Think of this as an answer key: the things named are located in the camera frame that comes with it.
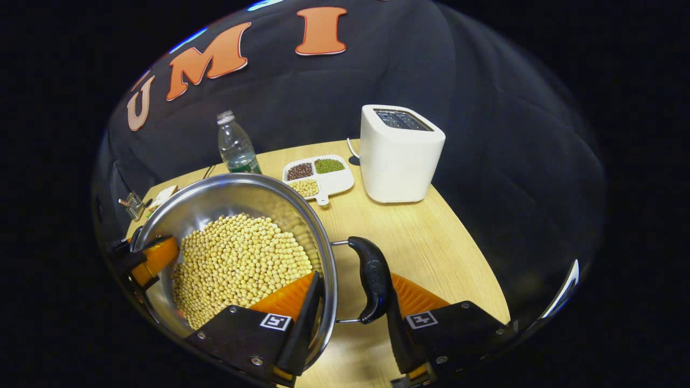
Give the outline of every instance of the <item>letter m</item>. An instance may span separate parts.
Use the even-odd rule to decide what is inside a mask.
[[[246,66],[248,60],[240,54],[239,44],[242,33],[249,26],[251,23],[247,22],[225,30],[213,39],[203,53],[192,47],[170,61],[172,74],[166,99],[172,101],[187,91],[188,84],[184,81],[184,76],[194,85],[201,83],[209,62],[211,67],[206,74],[208,78],[218,78]]]

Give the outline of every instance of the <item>orange letter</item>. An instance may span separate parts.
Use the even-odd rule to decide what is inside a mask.
[[[338,17],[347,10],[337,7],[307,8],[297,14],[304,18],[304,41],[295,52],[299,55],[338,54],[345,44],[338,40]]]
[[[137,96],[139,95],[139,92],[136,92],[134,97],[130,98],[129,102],[127,103],[127,122],[129,123],[131,130],[139,130],[139,128],[141,128],[146,122],[146,118],[148,117],[148,100],[150,99],[148,91],[151,89],[151,82],[153,82],[155,77],[156,76],[154,75],[153,77],[149,78],[141,86],[141,113],[139,113],[139,116],[137,116],[136,111]]]
[[[206,74],[208,78],[218,78],[246,66],[247,58],[239,53],[239,40],[249,26],[251,26],[249,22],[242,23],[221,32],[208,45],[203,54],[192,47],[176,56],[170,62],[172,74],[170,75],[170,91],[166,96],[167,100],[172,101],[187,91],[187,83],[182,79],[183,74],[194,85],[198,85],[204,77],[204,72],[211,59],[213,59],[213,63],[208,74]]]

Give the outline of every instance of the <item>stainless steel pot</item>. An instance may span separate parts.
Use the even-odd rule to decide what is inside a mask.
[[[217,175],[187,186],[163,203],[150,216],[141,231],[132,238],[132,249],[138,251],[161,235],[173,235],[177,241],[194,230],[205,227],[220,216],[245,213],[252,217],[267,216],[285,231],[295,235],[304,247],[314,270],[324,280],[324,302],[304,369],[318,359],[328,344],[336,323],[337,277],[331,246],[347,244],[360,258],[360,277],[367,294],[367,305],[355,319],[338,322],[369,323],[383,316],[391,302],[393,284],[381,251],[361,237],[329,242],[326,231],[311,206],[290,186],[265,175],[232,173]],[[183,260],[182,254],[177,258]],[[173,302],[170,274],[174,262],[161,273],[160,280],[147,291],[145,303],[152,317],[181,338],[194,333],[181,317]]]

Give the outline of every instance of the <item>green beans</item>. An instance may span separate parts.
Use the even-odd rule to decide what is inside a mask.
[[[333,171],[345,169],[345,166],[343,166],[342,163],[333,159],[319,159],[314,162],[314,165],[316,165],[316,172],[319,174],[331,173]]]

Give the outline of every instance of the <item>bottle cap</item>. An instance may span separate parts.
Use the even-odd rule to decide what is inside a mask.
[[[216,116],[216,119],[218,124],[225,124],[234,120],[235,115],[231,110],[226,110],[225,112],[218,114],[218,116]]]

